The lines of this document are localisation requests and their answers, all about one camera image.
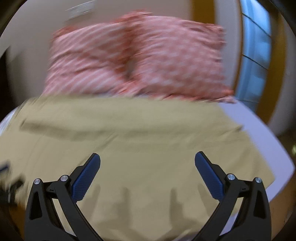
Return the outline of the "left polka dot pillow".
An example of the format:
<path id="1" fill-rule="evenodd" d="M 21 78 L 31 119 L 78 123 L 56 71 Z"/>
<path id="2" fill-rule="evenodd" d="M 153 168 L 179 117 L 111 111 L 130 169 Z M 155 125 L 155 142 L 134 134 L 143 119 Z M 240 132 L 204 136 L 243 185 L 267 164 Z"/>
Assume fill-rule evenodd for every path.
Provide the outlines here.
<path id="1" fill-rule="evenodd" d="M 131 58 L 125 22 L 58 30 L 51 40 L 44 95 L 115 92 Z"/>

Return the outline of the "wall switch plate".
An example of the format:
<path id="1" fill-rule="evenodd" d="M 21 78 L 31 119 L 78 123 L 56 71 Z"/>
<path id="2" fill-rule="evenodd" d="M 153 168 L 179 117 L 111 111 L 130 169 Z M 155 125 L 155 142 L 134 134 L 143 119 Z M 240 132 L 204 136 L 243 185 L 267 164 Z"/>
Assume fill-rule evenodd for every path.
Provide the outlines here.
<path id="1" fill-rule="evenodd" d="M 87 1 L 67 9 L 66 21 L 70 21 L 84 15 L 92 14 L 95 11 L 96 2 L 97 1 Z"/>

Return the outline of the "khaki pants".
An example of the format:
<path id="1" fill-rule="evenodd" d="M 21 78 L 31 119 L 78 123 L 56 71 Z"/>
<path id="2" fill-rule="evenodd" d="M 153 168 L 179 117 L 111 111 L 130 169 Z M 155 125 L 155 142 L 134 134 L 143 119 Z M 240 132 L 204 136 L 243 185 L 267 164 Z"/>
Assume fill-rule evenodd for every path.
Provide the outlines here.
<path id="1" fill-rule="evenodd" d="M 101 167 L 78 206 L 105 240 L 197 233 L 218 204 L 195 167 L 199 151 L 237 178 L 274 181 L 248 134 L 217 103 L 40 97 L 1 134 L 1 161 L 11 164 L 3 183 L 23 178 L 22 205 L 36 178 L 55 181 L 99 154 Z"/>

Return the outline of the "polka dot pillow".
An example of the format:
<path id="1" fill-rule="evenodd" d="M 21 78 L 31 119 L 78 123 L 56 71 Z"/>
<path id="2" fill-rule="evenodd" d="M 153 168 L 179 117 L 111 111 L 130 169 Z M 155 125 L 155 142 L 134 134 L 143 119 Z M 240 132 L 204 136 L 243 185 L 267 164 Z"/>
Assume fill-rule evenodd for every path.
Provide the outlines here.
<path id="1" fill-rule="evenodd" d="M 51 40 L 44 95 L 115 92 L 131 58 L 125 22 L 58 30 Z"/>
<path id="2" fill-rule="evenodd" d="M 220 25 L 134 11 L 122 16 L 130 40 L 130 75 L 115 93 L 233 103 L 225 83 Z"/>

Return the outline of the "frosted glass window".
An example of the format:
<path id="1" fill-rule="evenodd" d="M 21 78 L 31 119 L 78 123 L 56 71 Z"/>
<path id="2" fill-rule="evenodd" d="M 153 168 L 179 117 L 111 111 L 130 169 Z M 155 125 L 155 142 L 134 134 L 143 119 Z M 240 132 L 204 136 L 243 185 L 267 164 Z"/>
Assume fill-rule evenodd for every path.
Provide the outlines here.
<path id="1" fill-rule="evenodd" d="M 271 55 L 271 23 L 268 11 L 254 0 L 241 3 L 242 60 L 235 97 L 256 112 L 262 97 Z"/>

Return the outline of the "white bed sheet mattress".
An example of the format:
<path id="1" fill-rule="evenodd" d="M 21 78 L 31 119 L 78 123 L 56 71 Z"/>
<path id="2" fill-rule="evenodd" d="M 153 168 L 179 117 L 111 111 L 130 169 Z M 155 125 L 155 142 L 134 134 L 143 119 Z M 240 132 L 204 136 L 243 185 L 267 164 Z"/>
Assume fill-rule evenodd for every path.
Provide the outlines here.
<path id="1" fill-rule="evenodd" d="M 240 103 L 154 101 L 134 98 L 30 99 L 1 122 L 1 161 L 9 161 L 11 184 L 18 176 L 25 186 L 16 196 L 24 203 L 33 179 L 70 172 L 97 152 L 102 174 L 96 179 L 108 213 L 111 197 L 128 187 L 137 198 L 134 218 L 151 210 L 162 189 L 184 193 L 188 214 L 208 216 L 211 202 L 192 206 L 202 197 L 190 194 L 201 182 L 192 161 L 203 151 L 226 172 L 262 178 L 277 225 L 295 199 L 285 194 L 295 166 L 270 129 Z"/>

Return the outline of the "right polka dot pillow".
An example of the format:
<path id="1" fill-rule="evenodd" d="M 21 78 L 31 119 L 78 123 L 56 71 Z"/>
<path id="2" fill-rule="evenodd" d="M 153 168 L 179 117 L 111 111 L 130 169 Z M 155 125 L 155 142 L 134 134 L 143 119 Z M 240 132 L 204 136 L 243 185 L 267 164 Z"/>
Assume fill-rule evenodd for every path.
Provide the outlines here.
<path id="1" fill-rule="evenodd" d="M 130 75 L 115 93 L 233 103 L 225 83 L 220 25 L 134 11 L 122 16 L 130 40 Z"/>

